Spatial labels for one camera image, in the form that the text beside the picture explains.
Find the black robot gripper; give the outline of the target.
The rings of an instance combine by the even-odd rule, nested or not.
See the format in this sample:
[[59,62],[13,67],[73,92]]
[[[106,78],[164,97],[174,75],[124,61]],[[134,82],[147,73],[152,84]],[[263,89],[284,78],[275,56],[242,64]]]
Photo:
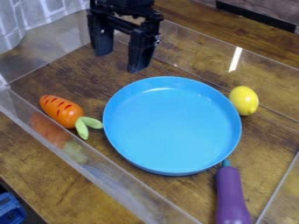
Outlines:
[[115,30],[130,33],[127,71],[136,73],[150,66],[160,43],[164,16],[154,9],[155,0],[89,0],[88,35],[96,56],[114,51]]

